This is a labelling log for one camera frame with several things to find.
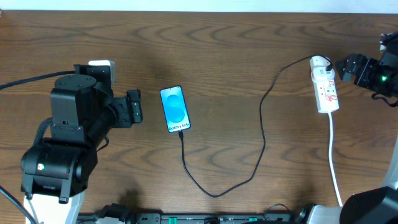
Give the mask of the blue Samsung Galaxy smartphone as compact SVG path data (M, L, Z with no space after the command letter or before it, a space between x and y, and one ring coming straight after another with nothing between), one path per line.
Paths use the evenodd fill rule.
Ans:
M169 133L176 133L191 128L185 97L180 85L160 90L165 122Z

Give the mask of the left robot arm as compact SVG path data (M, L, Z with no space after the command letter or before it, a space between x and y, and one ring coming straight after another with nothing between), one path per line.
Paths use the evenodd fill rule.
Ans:
M22 156L23 210L27 223L75 223L113 128L130 128L143 120L140 90L115 97L116 65L92 60L75 65L55 81L52 115L41 122L32 147Z

